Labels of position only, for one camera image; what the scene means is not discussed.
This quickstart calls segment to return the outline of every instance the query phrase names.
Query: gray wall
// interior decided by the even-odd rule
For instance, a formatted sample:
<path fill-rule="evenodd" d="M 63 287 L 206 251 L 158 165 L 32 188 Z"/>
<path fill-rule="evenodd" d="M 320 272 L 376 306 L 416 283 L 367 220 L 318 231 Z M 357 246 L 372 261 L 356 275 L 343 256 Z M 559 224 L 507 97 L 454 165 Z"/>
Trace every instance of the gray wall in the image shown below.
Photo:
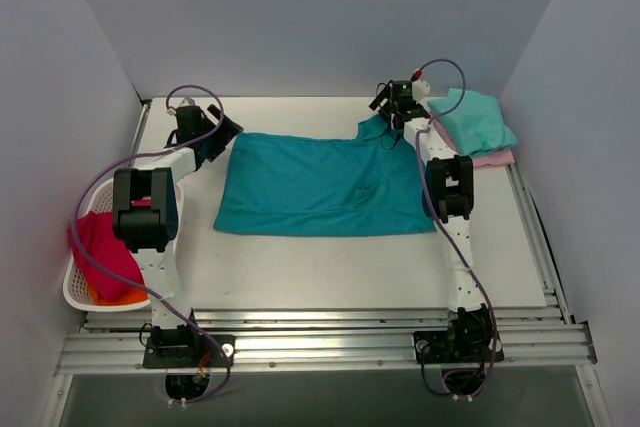
<path fill-rule="evenodd" d="M 502 91 L 549 0 L 87 0 L 143 96 L 371 95 L 450 56 Z M 433 69 L 443 91 L 454 71 Z"/>
<path fill-rule="evenodd" d="M 640 0 L 553 0 L 502 96 L 616 425 L 637 425 Z"/>
<path fill-rule="evenodd" d="M 67 329 L 65 229 L 140 105 L 84 0 L 0 0 L 0 423 L 37 425 Z"/>

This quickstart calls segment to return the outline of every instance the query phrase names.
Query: folded teal cloth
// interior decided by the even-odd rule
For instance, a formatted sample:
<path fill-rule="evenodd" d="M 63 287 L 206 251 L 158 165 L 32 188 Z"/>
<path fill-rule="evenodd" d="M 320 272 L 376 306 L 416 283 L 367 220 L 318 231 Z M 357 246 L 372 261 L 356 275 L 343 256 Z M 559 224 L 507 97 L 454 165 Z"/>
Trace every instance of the folded teal cloth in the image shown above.
<path fill-rule="evenodd" d="M 415 152 L 404 141 L 385 150 L 393 144 L 385 129 L 375 116 L 353 140 L 238 135 L 214 228 L 285 236 L 435 230 L 422 211 Z"/>
<path fill-rule="evenodd" d="M 436 114 L 446 112 L 460 98 L 460 89 L 449 89 L 449 95 L 427 101 Z M 504 124 L 498 99 L 467 91 L 460 106 L 439 119 L 461 155 L 479 157 L 496 150 L 514 147 L 518 139 Z"/>

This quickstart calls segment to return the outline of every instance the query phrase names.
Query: teal shirt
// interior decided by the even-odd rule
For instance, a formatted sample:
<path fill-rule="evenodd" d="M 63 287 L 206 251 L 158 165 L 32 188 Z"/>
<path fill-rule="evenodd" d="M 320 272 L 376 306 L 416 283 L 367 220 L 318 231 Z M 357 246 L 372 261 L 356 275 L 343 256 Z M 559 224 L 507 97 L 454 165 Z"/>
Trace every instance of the teal shirt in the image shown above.
<path fill-rule="evenodd" d="M 373 236 L 433 231 L 415 151 L 374 116 L 353 140 L 242 133 L 214 228 L 233 234 Z"/>

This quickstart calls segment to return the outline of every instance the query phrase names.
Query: white table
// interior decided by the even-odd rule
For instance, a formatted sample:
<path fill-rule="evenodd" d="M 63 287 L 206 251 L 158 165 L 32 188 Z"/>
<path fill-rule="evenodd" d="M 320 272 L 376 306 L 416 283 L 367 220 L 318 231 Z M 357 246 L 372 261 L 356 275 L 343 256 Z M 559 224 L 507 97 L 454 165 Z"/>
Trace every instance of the white table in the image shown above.
<path fill-rule="evenodd" d="M 196 101 L 207 107 L 213 99 Z M 225 98 L 223 102 L 225 113 L 246 132 L 348 139 L 356 135 L 358 122 L 371 116 L 368 98 Z M 160 149 L 174 128 L 164 99 L 154 99 L 139 151 Z M 290 238 L 214 231 L 231 150 L 181 183 L 185 203 L 177 262 L 194 308 L 446 308 L 447 280 L 437 233 Z M 472 246 L 477 272 L 494 306 L 545 306 L 506 169 L 476 170 L 474 180 Z"/>

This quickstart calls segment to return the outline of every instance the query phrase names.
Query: pink cloth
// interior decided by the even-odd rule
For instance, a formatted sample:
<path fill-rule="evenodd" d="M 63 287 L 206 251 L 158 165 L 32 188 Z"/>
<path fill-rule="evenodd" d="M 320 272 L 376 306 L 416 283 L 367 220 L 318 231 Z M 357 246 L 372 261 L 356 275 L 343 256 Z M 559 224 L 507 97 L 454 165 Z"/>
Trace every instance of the pink cloth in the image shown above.
<path fill-rule="evenodd" d="M 438 120 L 434 121 L 433 124 L 436 126 L 436 130 L 438 131 L 438 134 L 440 134 L 440 137 L 442 137 L 442 140 L 444 140 L 444 143 L 447 144 L 450 149 L 457 152 L 458 149 L 456 148 L 456 144 L 454 144 L 453 140 L 451 140 L 451 137 L 449 137 L 447 129 L 444 128 L 444 125 L 442 125 L 442 123 Z M 496 150 L 489 155 L 475 157 L 472 160 L 474 167 L 485 167 L 487 165 L 509 165 L 515 164 L 516 162 L 511 149 Z"/>

